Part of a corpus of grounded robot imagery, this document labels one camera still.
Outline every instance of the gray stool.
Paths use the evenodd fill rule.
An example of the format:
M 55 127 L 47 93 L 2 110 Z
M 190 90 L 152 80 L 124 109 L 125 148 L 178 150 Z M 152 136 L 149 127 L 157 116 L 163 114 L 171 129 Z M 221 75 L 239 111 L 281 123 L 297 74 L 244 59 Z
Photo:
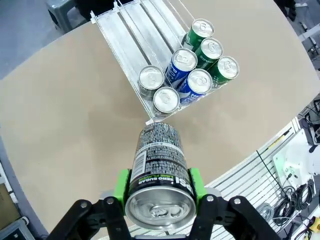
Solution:
M 74 0 L 46 0 L 46 5 L 56 28 L 58 27 L 65 34 L 86 22 L 84 20 L 75 27 L 71 26 L 68 12 L 76 6 Z

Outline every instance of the beige tabletop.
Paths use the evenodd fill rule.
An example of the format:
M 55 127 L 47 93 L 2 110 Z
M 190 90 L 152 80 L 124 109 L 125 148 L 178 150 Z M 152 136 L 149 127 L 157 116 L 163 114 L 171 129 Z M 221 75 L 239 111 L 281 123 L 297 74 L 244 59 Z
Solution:
M 166 120 L 208 183 L 283 128 L 320 90 L 294 30 L 272 0 L 185 0 L 215 25 L 237 79 Z M 131 168 L 149 120 L 98 27 L 87 23 L 0 82 L 0 135 L 48 231 L 78 199 L 95 202 Z

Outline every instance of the screw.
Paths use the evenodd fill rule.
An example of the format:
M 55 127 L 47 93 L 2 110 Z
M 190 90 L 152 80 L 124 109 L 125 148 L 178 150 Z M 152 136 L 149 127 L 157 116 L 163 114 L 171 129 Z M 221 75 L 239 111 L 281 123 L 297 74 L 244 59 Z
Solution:
M 214 200 L 214 197 L 213 197 L 213 196 L 207 196 L 207 197 L 206 197 L 206 200 L 207 200 L 208 202 L 212 202 L 212 201 Z
M 86 208 L 87 206 L 88 206 L 88 203 L 85 202 L 85 201 L 82 202 L 81 205 L 80 205 L 80 207 L 82 207 L 83 209 Z
M 113 198 L 108 198 L 108 199 L 106 200 L 106 203 L 107 203 L 107 204 L 113 204 L 113 203 L 114 203 L 114 199 L 113 199 Z
M 236 198 L 236 199 L 234 200 L 234 203 L 235 203 L 235 204 L 240 204 L 240 203 L 241 203 L 241 200 L 240 200 L 239 198 Z

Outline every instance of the can lid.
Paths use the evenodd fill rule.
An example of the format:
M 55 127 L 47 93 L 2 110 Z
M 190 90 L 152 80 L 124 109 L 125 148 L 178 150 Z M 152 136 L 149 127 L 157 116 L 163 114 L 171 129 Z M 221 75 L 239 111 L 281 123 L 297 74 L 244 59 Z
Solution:
M 138 81 L 145 89 L 155 90 L 164 83 L 165 75 L 159 67 L 149 65 L 141 69 Z
M 222 44 L 212 37 L 207 37 L 202 41 L 201 50 L 208 58 L 211 59 L 218 59 L 224 53 Z
M 179 48 L 172 55 L 172 62 L 179 70 L 188 72 L 196 67 L 198 59 L 193 51 L 187 48 Z
M 203 69 L 195 69 L 189 73 L 188 85 L 197 94 L 205 94 L 212 88 L 212 77 Z
M 168 231 L 187 224 L 196 214 L 196 204 L 190 195 L 180 189 L 152 186 L 128 198 L 125 214 L 139 227 Z
M 221 75 L 226 79 L 234 79 L 239 74 L 239 65 L 237 61 L 230 56 L 221 57 L 217 67 Z
M 197 35 L 203 38 L 211 37 L 215 31 L 212 23 L 203 18 L 195 19 L 192 23 L 192 29 Z
M 159 88 L 153 96 L 153 104 L 162 113 L 172 113 L 179 106 L 179 94 L 169 86 Z

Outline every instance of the blue can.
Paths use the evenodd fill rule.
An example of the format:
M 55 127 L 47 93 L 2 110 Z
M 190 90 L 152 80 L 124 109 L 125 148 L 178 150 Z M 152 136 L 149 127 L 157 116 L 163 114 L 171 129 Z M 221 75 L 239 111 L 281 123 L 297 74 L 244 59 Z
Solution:
M 209 92 L 212 88 L 212 77 L 203 69 L 195 69 L 181 83 L 177 90 L 181 104 L 190 104 Z
M 166 69 L 167 86 L 177 89 L 179 84 L 187 77 L 187 75 L 195 69 L 198 63 L 196 54 L 187 49 L 179 48 L 172 55 L 169 66 Z

